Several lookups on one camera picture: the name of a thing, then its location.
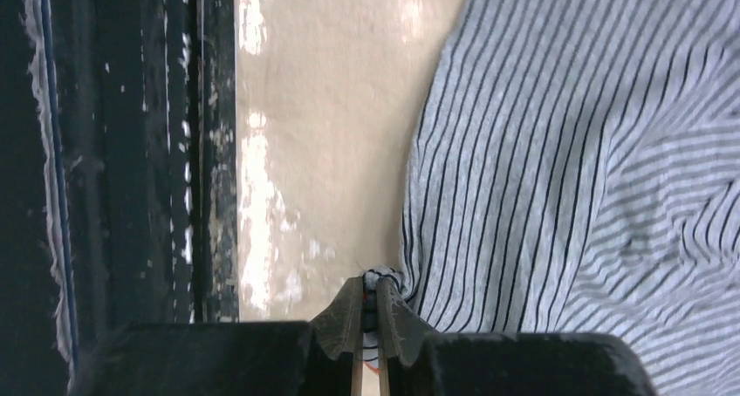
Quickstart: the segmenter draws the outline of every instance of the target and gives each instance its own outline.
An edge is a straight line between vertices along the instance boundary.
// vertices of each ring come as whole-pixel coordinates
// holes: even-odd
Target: black plastic object
[[[350,279],[310,323],[130,325],[71,395],[360,394],[362,292]]]
[[[384,395],[655,395],[637,356],[609,335],[441,334],[388,280],[377,286]]]

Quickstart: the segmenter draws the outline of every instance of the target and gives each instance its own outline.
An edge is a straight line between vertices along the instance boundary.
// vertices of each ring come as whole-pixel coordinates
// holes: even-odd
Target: black door frame
[[[43,6],[74,364],[131,322],[237,321],[234,0]]]

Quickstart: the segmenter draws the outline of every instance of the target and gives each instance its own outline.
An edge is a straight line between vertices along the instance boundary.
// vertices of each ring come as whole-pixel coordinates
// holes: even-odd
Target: black metal frame
[[[362,278],[309,322],[139,324],[109,337],[72,396],[360,394]]]
[[[80,361],[123,324],[202,319],[196,1],[47,0]]]
[[[234,0],[202,0],[203,317],[239,319],[236,290],[236,39]]]
[[[45,85],[45,55],[37,45],[44,42],[42,18],[25,1],[0,0],[0,388],[3,394],[63,394],[68,363],[55,346],[62,290],[50,273],[56,248],[47,235],[47,194],[54,193],[45,185],[51,128],[39,117],[48,105],[39,104],[32,89],[37,82],[41,93]]]

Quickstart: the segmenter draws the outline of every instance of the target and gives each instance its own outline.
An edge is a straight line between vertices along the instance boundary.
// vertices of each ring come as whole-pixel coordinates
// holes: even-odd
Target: beige floor
[[[408,141],[463,0],[235,2],[240,317],[308,319],[396,263]]]

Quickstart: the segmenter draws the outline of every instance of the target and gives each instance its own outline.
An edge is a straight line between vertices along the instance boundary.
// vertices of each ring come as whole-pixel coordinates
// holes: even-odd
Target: striped fabric
[[[393,277],[439,331],[612,333],[661,394],[740,394],[738,3],[468,0],[401,269],[368,286]]]

